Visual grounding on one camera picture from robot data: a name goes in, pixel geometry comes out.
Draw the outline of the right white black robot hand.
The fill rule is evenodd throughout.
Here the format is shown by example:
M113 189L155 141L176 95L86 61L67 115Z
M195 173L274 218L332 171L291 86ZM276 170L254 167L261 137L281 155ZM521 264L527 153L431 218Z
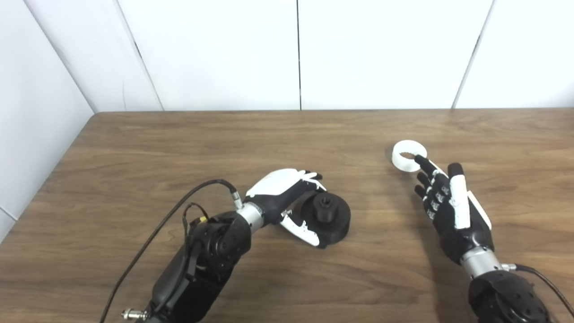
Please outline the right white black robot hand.
M474 248L494 251L491 223L476 198L469 195L465 171L451 163L443 172L431 160L416 155L422 172L414 190L439 236L443 253L456 264Z

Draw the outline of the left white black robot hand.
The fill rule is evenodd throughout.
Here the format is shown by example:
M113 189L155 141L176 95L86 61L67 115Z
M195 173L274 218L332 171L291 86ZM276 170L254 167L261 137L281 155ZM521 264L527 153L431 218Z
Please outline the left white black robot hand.
M269 224L281 225L313 247L326 248L326 242L310 229L310 224L289 208L308 192L327 192L320 180L322 175L306 170L272 171L247 190L238 214L246 220L252 234Z

